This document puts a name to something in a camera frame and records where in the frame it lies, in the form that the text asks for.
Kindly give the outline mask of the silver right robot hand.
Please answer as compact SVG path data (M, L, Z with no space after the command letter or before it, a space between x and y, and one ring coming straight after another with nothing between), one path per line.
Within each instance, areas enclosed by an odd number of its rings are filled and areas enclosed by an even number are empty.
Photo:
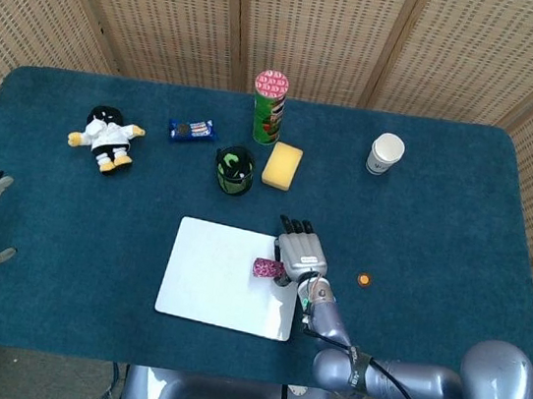
M290 219L281 214L284 232L274 241L275 259L283 264L284 273L274 278L278 286L304 282L306 279L325 276L326 256L319 236L309 220Z

